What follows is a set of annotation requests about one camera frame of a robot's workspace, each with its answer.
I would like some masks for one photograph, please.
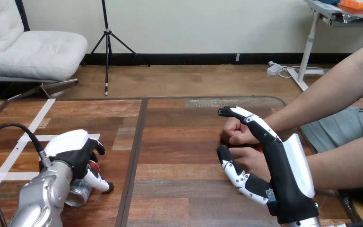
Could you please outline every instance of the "forearm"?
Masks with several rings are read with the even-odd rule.
[[[307,161],[315,189],[363,187],[363,137]]]
[[[353,53],[265,121],[284,131],[335,114],[363,97],[363,48]]]

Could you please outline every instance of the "white armchair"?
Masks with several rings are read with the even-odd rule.
[[[0,0],[0,81],[39,81],[36,89],[15,98],[78,82],[67,80],[78,69],[87,49],[79,34],[60,31],[24,32],[15,0]]]

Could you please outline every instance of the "table leg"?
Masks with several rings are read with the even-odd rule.
[[[310,31],[310,34],[307,39],[307,44],[305,46],[304,55],[302,57],[300,70],[299,70],[298,74],[294,69],[287,70],[302,91],[305,91],[308,88],[308,86],[305,84],[303,79],[304,79],[305,71],[307,69],[308,59],[311,54],[312,45],[314,44],[314,38],[315,38],[315,33],[316,33],[319,17],[320,17],[320,13],[315,11],[314,20],[312,21],[311,31]]]

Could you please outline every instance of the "silver can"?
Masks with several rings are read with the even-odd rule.
[[[65,203],[72,207],[81,207],[87,203],[93,187],[82,179],[75,179],[70,184],[70,191]]]

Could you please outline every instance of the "chair leg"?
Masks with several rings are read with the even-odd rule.
[[[13,96],[12,98],[8,99],[9,101],[13,101],[13,100],[16,100],[16,99],[21,99],[21,98],[24,98],[24,97],[27,97],[27,96],[30,96],[30,95],[33,95],[35,93],[37,93],[37,90],[38,88],[40,88],[40,86],[38,87],[35,87],[33,89],[30,89],[26,92],[23,92],[21,94],[18,94],[17,96]]]
[[[46,90],[43,87],[43,84],[40,86],[40,91],[42,91],[42,93],[45,95],[46,98],[50,99],[51,97],[49,96],[48,92],[46,92]]]
[[[21,98],[24,98],[26,96],[29,96],[29,95],[33,95],[35,93],[39,93],[39,92],[42,92],[46,98],[51,98],[51,96],[48,94],[48,92],[46,91],[47,89],[50,89],[50,88],[54,88],[54,87],[60,87],[60,86],[64,86],[64,85],[67,85],[67,84],[71,84],[71,83],[78,83],[78,79],[68,79],[68,80],[65,80],[65,81],[61,81],[61,82],[57,82],[57,83],[50,83],[50,84],[41,84],[39,85],[38,87],[35,87],[31,90],[28,90],[26,92],[23,92],[17,96],[14,96],[8,100],[10,101],[13,101],[13,100],[16,100],[16,99],[21,99]]]
[[[50,89],[50,88],[54,88],[54,87],[60,87],[66,84],[71,84],[71,83],[78,83],[78,79],[68,79],[65,81],[61,81],[61,82],[57,82],[57,83],[51,83],[51,84],[44,84],[42,85],[43,89]]]

